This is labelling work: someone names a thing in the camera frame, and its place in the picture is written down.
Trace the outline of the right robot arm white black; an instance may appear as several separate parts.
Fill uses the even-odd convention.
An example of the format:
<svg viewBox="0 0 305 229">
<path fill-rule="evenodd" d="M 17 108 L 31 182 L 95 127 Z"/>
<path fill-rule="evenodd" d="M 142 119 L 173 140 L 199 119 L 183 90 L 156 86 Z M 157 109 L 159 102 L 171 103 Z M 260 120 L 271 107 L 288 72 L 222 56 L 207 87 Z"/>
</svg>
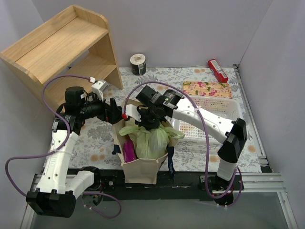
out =
<svg viewBox="0 0 305 229">
<path fill-rule="evenodd" d="M 160 94 L 145 86 L 136 96 L 143 108 L 137 107 L 141 116 L 139 125 L 153 129 L 166 116 L 184 121 L 211 135 L 221 147 L 217 174 L 208 178 L 208 186 L 225 190 L 233 184 L 233 174 L 239 156 L 247 141 L 246 122 L 237 118 L 230 120 L 217 116 L 199 107 L 179 92 L 168 89 Z"/>
</svg>

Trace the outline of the purple snack packet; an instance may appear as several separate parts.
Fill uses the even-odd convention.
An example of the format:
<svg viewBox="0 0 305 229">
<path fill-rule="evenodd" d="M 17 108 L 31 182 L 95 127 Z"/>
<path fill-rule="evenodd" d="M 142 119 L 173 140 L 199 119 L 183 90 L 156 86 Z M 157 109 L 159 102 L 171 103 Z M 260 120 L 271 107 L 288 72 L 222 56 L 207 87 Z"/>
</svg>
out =
<svg viewBox="0 0 305 229">
<path fill-rule="evenodd" d="M 137 159 L 132 140 L 127 140 L 123 145 L 123 156 L 125 163 L 132 162 Z"/>
</svg>

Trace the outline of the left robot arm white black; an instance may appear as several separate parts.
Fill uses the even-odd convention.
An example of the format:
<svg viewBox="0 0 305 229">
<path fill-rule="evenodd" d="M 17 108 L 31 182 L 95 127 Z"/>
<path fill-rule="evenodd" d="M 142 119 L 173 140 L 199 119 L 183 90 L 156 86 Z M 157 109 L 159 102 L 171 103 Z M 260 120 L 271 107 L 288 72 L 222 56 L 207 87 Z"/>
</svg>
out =
<svg viewBox="0 0 305 229">
<path fill-rule="evenodd" d="M 84 191 L 103 191 L 103 183 L 96 167 L 83 167 L 69 182 L 66 176 L 69 161 L 85 121 L 97 117 L 115 124 L 122 119 L 122 107 L 114 98 L 107 104 L 96 92 L 86 93 L 83 87 L 69 87 L 65 102 L 56 110 L 52 127 L 50 153 L 35 191 L 26 195 L 28 205 L 38 215 L 69 218 L 77 198 Z"/>
</svg>

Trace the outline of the beige canvas tote bag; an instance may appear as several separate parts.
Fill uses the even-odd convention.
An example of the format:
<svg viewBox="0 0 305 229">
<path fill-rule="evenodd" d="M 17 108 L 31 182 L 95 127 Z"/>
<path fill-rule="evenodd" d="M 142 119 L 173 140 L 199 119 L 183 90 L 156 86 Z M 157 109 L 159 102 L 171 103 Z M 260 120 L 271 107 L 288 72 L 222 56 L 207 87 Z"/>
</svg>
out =
<svg viewBox="0 0 305 229">
<path fill-rule="evenodd" d="M 136 159 L 132 162 L 125 163 L 123 156 L 123 145 L 128 140 L 127 136 L 121 136 L 119 131 L 125 127 L 125 120 L 121 120 L 112 125 L 112 136 L 114 140 L 114 153 L 121 160 L 121 166 L 125 175 L 125 183 L 137 184 L 156 184 L 157 173 L 162 164 L 168 158 L 166 153 L 158 159 Z"/>
</svg>

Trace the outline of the light green plastic bag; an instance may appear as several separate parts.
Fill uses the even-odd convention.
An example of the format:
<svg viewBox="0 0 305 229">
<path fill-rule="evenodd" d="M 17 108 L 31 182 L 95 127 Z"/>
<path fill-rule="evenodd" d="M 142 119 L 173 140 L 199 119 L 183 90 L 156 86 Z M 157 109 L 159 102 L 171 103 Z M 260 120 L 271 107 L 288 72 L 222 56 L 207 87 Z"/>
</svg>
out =
<svg viewBox="0 0 305 229">
<path fill-rule="evenodd" d="M 138 125 L 125 126 L 119 131 L 119 134 L 129 136 L 138 158 L 155 160 L 166 154 L 166 148 L 171 138 L 184 138 L 183 132 L 162 124 L 151 130 L 146 130 L 143 126 Z"/>
</svg>

